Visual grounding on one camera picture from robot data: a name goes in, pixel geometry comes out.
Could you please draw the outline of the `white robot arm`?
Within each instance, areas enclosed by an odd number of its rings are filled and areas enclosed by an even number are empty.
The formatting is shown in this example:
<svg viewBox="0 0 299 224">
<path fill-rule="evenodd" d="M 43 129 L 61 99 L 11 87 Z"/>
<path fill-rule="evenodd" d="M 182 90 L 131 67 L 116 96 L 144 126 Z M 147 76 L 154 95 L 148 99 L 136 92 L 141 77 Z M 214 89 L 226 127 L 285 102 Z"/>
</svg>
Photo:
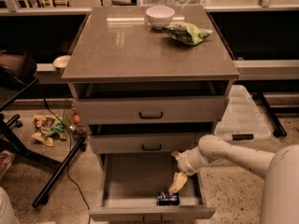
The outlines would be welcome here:
<svg viewBox="0 0 299 224">
<path fill-rule="evenodd" d="M 188 177 L 219 160 L 230 161 L 264 180 L 260 224 L 299 224 L 299 146 L 276 153 L 231 145 L 208 134 L 184 152 L 174 151 L 178 171 L 168 192 L 178 193 Z"/>
</svg>

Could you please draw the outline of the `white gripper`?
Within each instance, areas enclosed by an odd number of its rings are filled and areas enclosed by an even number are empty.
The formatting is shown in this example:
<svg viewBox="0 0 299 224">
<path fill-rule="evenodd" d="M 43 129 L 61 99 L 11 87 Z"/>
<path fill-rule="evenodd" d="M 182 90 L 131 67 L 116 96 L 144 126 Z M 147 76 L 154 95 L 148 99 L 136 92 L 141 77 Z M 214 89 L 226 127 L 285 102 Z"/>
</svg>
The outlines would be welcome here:
<svg viewBox="0 0 299 224">
<path fill-rule="evenodd" d="M 196 174 L 203 165 L 203 158 L 198 148 L 171 152 L 171 156 L 178 162 L 179 173 L 174 174 L 173 183 L 168 192 L 170 194 L 178 193 L 188 181 L 188 175 Z"/>
</svg>

